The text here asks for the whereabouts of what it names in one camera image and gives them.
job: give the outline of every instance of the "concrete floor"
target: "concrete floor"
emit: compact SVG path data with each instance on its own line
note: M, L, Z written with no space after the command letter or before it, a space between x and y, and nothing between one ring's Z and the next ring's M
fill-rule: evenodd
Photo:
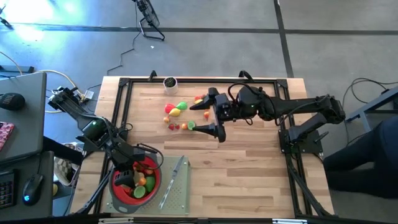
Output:
M11 23L135 27L134 5L130 0L7 2L2 17ZM152 0L152 4L161 27L278 29L273 0ZM280 0L280 7L286 29L398 29L398 1L394 0ZM136 32L39 31L35 26L15 31L0 29L0 33L0 50L20 65L64 72L82 90L99 84L106 71L119 64L119 54L131 47L136 35ZM110 75L149 75L156 70L159 75L235 77L245 69L254 77L287 77L279 34L166 32L165 35L165 42L138 37L136 50L124 55L124 66ZM305 79L308 96L329 93L341 100L345 89L358 77L397 81L396 35L287 34L287 45L294 77ZM0 63L9 64L4 58L0 58ZM50 74L47 88L60 85L70 86L62 77ZM360 98L371 100L382 89L365 83L356 86L356 91ZM349 94L346 112L360 106ZM349 129L352 138L363 131L357 122ZM342 124L326 125L321 130L330 132L323 139L326 156L345 145ZM45 115L46 136L70 142L79 134L76 123L68 115ZM332 201L341 217L398 220L397 200L332 192Z

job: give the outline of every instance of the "small cup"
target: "small cup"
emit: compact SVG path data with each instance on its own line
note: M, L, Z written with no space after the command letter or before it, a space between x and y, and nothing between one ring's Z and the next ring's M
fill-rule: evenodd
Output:
M166 94L173 95L178 91L177 79L174 77L167 77L163 80L164 90Z

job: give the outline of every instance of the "keyboard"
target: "keyboard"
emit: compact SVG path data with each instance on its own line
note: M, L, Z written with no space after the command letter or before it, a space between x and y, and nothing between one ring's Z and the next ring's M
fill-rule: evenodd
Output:
M15 205L14 200L14 171L0 172L0 209Z

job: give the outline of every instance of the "wooden tabletop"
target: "wooden tabletop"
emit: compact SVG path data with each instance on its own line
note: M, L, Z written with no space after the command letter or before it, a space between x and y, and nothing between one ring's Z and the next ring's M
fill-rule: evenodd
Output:
M104 77L96 115L111 120L119 78ZM289 78L287 81L291 99L307 97L303 79ZM176 105L186 101L191 106L194 96L206 94L211 86L224 93L230 84L179 83L177 94L167 96L162 83L135 83L127 118L134 129L129 132L128 143L142 142L165 155L189 158L192 166L189 217L294 217L285 156L280 153L278 127L273 121L265 122L255 117L252 126L245 121L225 123L224 143L203 133L182 129L171 131L163 122L166 103ZM252 86L262 86L268 95L275 95L272 85ZM234 87L233 95L239 89L239 86ZM118 124L125 94L126 91L122 96ZM186 110L172 118L172 122L182 124L193 120L197 125L210 124L214 119L210 111L208 121L202 111ZM296 115L295 121L301 124L310 116ZM96 152L83 162L71 212L81 208L98 185L103 157L104 153ZM303 154L303 164L309 189L327 211L334 213L322 163L312 154ZM300 208L305 211L300 190L298 196Z

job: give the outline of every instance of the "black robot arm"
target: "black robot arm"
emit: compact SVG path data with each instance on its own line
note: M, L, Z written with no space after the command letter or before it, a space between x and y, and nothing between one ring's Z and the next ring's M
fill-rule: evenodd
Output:
M143 161L146 152L158 153L159 150L145 144L129 145L121 133L124 128L118 129L106 118L87 113L80 105L79 98L73 92L76 88L59 87L49 98L49 105L56 110L68 113L77 121L78 128L83 135L76 137L85 143L85 151L104 151L111 158L116 170L127 175L134 175L132 165ZM122 179L115 180L115 184L125 184Z
M243 85L236 98L230 92L231 87L235 85ZM216 88L209 88L209 93L203 101L190 107L190 110L205 110L213 106L216 117L216 124L197 126L193 130L210 134L218 138L219 142L224 142L226 133L223 123L226 121L235 122L238 119L245 119L248 122L255 115L258 115L264 121L274 119L275 124L280 125L285 118L292 114L317 113L302 125L289 128L290 140L297 141L326 123L338 124L345 119L345 113L340 102L329 95L282 100L267 95L261 87L257 88L245 83L232 84L228 88L228 94L232 99L231 101L226 93L219 94ZM283 115L286 115L285 118L277 123L277 119L283 117Z

